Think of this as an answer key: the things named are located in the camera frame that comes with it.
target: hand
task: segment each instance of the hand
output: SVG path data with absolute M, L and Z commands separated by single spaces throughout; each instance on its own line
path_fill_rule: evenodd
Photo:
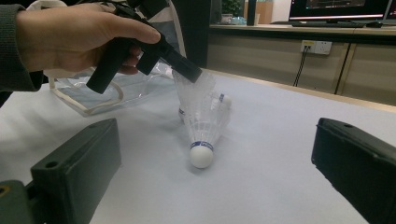
M 29 72 L 62 68 L 78 72 L 97 65 L 106 43 L 114 37 L 136 38 L 154 44 L 160 34 L 152 27 L 112 14 L 112 8 L 97 4 L 55 7 L 17 14 L 17 43 Z M 135 74 L 139 47 L 120 69 Z

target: monitor screen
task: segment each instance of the monitor screen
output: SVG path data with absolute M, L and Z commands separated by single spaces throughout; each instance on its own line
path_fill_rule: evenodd
M 390 4 L 387 20 L 396 20 L 396 0 L 393 0 Z
M 290 21 L 375 21 L 389 0 L 291 0 Z

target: desk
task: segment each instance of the desk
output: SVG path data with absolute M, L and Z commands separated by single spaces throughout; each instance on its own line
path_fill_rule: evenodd
M 207 169 L 188 160 L 173 85 L 87 118 L 44 86 L 14 93 L 0 109 L 0 181 L 27 184 L 30 167 L 57 146 L 91 123 L 116 118 L 122 166 L 92 223 L 366 223 L 311 163 L 316 124 L 339 119 L 396 146 L 395 107 L 230 75 L 216 79 L 217 90 L 233 98 L 233 113 Z
M 355 44 L 396 45 L 395 26 L 377 28 L 313 28 L 291 25 L 210 25 L 211 35 L 241 35 L 283 39 L 311 39 Z

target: wall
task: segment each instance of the wall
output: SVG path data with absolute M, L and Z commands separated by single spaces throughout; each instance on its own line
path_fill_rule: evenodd
M 274 0 L 272 21 L 287 21 L 289 19 L 290 4 L 291 0 Z

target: cable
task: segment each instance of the cable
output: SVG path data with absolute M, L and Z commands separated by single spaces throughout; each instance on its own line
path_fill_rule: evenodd
M 293 83 L 293 86 L 295 86 L 295 87 L 298 85 L 298 80 L 300 79 L 301 72 L 303 71 L 306 53 L 307 53 L 310 49 L 311 49 L 311 46 L 304 46 L 303 56 L 302 56 L 301 62 L 300 62 L 300 68 L 299 68 L 299 70 L 298 70 L 298 72 L 297 72 L 297 76 L 296 76 L 296 78 L 294 79 L 294 83 Z
M 348 54 L 349 54 L 350 46 L 351 46 L 351 43 L 349 43 L 348 46 L 347 46 L 346 57 L 344 58 L 343 66 L 341 67 L 340 76 L 338 77 L 338 80 L 337 80 L 337 85 L 335 87 L 334 95 L 337 94 L 338 88 L 340 87 L 341 77 L 342 77 L 342 75 L 344 73 L 344 69 L 345 69 L 346 64 L 347 64 L 347 57 L 348 57 Z

